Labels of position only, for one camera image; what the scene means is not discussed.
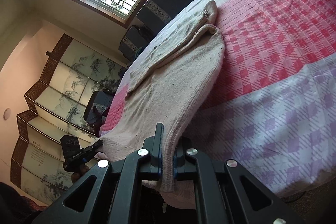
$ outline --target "silver screw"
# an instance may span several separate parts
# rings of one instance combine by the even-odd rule
[[[138,150],[138,155],[140,155],[140,156],[146,156],[147,154],[148,154],[147,149],[142,148],[142,149]]]
[[[273,224],[286,224],[287,222],[283,220],[282,218],[277,218]]]
[[[238,163],[235,160],[228,160],[226,162],[226,165],[229,167],[236,167],[238,165]]]
[[[108,166],[108,164],[109,164],[108,160],[100,160],[100,161],[98,161],[98,166],[100,168],[104,168],[104,167]]]
[[[189,148],[189,149],[187,150],[187,153],[188,153],[189,155],[196,155],[196,154],[198,153],[198,151],[197,151],[197,149],[195,149],[195,148]]]

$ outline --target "red square pattern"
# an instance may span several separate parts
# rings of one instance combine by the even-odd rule
[[[229,0],[218,9],[225,58],[204,108],[284,80],[336,52],[336,0],[253,1],[258,5]]]

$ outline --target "pink checkered fabric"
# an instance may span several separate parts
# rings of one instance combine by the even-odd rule
[[[173,22],[208,1],[195,0]],[[336,0],[215,1],[225,59],[185,135],[213,159],[238,160],[279,196],[334,178]],[[141,58],[121,82],[105,133],[122,116],[129,71]]]

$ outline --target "round wall fixture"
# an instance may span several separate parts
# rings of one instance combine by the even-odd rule
[[[4,120],[7,120],[11,116],[11,109],[6,108],[5,111],[3,112],[3,118]]]

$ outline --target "black chair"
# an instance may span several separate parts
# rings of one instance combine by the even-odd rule
[[[93,133],[99,137],[100,127],[107,117],[115,93],[109,90],[94,91],[83,114],[84,120],[93,128]]]

